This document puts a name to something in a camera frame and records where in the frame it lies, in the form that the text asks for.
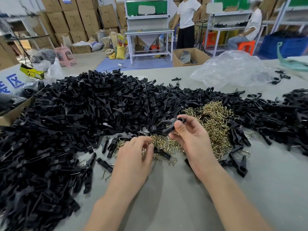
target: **right hand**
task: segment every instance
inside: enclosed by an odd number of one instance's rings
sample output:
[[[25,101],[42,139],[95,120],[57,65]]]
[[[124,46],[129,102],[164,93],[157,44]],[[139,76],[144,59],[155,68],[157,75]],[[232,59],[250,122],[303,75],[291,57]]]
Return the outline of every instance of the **right hand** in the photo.
[[[185,118],[186,123],[184,125],[181,121],[176,121],[174,127],[179,135],[171,133],[169,137],[182,145],[192,170],[204,181],[213,170],[220,167],[213,153],[210,137],[194,117],[185,114],[177,117]]]

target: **white t-shirt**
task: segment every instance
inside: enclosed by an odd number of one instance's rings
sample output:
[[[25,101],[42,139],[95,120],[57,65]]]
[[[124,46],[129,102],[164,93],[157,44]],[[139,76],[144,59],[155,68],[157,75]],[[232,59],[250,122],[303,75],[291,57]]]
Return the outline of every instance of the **white t-shirt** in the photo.
[[[244,30],[244,32],[247,32],[250,28],[252,28],[252,27],[255,28],[255,30],[252,33],[250,33],[246,36],[246,38],[249,41],[252,41],[256,38],[256,36],[258,35],[258,33],[260,31],[261,23],[262,23],[262,12],[258,8],[252,13],[252,15],[251,15],[251,17],[250,17],[250,19],[247,23],[247,26],[245,27],[245,30]]]
[[[194,26],[193,16],[195,12],[201,6],[197,0],[188,0],[187,2],[182,1],[179,4],[179,8],[177,10],[177,14],[180,15],[180,28],[186,28],[190,26]]]

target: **gray table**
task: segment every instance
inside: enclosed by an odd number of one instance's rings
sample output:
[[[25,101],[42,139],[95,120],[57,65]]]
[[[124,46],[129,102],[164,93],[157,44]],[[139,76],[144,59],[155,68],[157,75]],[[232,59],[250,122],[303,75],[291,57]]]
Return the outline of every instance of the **gray table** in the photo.
[[[268,63],[271,66],[277,65],[277,60]],[[169,84],[172,83],[172,78],[181,77],[181,88],[205,89],[201,82],[189,78],[196,68],[197,66],[187,66],[131,70],[124,71],[124,74],[156,79],[157,84]],[[263,98],[275,99],[276,96],[281,97],[293,89],[308,88],[308,73],[295,74],[297,76],[292,75],[291,80],[284,79],[278,85],[268,84],[258,90],[246,88],[246,94],[262,92]],[[233,92],[235,88],[227,85],[221,91]],[[237,175],[234,168],[226,168],[226,171],[275,230],[307,230],[308,157],[296,149],[287,152],[284,145],[276,142],[268,146],[262,139],[250,140],[252,146],[245,148],[251,152],[251,157],[247,160],[249,172],[246,177]],[[97,157],[106,159],[101,148],[95,152]],[[83,153],[80,156],[81,159],[89,157]],[[175,157],[178,162],[174,167],[166,162],[153,163],[148,180],[129,206],[119,230],[224,230],[208,192],[184,163],[185,157],[181,153],[177,153]],[[76,197],[81,209],[77,214],[63,220],[55,230],[83,229],[94,203],[107,189],[108,182],[100,180],[102,174],[102,168],[95,164],[91,193],[79,194]]]

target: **jeans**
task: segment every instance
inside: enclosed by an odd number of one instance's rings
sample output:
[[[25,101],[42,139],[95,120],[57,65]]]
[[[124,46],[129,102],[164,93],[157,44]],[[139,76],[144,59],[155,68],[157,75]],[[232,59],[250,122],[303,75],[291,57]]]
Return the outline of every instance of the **jeans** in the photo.
[[[232,37],[232,38],[228,39],[229,50],[237,50],[238,49],[238,46],[237,46],[238,43],[247,42],[247,41],[249,41],[249,40],[245,36]]]

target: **blue plastic crate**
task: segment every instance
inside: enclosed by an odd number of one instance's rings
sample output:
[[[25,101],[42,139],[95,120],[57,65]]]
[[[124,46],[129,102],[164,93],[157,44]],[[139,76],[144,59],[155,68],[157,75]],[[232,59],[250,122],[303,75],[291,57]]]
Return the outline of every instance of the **blue plastic crate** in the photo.
[[[264,37],[258,55],[268,59],[277,59],[278,42],[283,42],[283,45],[280,47],[280,53],[283,58],[301,56],[308,46],[308,37],[289,39],[267,35]]]

